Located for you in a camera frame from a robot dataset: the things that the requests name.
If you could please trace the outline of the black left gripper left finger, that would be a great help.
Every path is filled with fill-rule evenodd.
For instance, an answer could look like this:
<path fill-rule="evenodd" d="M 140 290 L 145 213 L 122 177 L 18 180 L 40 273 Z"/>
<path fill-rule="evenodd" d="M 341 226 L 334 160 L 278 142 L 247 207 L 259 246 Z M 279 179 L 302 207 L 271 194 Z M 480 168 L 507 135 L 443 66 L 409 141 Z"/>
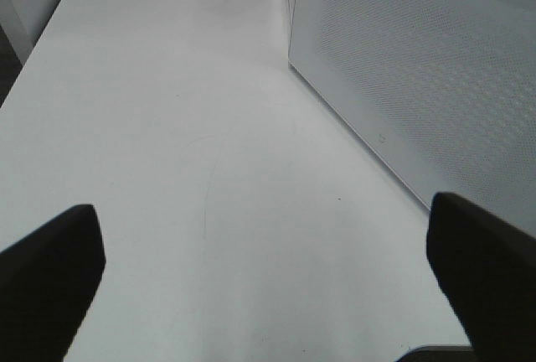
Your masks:
<path fill-rule="evenodd" d="M 95 208 L 77 204 L 1 253 L 1 359 L 61 361 L 106 266 Z"/>

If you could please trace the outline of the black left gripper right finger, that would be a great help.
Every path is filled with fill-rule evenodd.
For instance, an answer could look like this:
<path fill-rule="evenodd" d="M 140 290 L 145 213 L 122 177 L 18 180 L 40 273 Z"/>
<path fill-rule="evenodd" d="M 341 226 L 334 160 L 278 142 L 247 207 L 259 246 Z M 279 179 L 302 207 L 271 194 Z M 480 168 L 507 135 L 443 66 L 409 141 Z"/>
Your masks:
<path fill-rule="evenodd" d="M 426 256 L 480 361 L 535 359 L 535 239 L 458 194 L 432 200 Z"/>

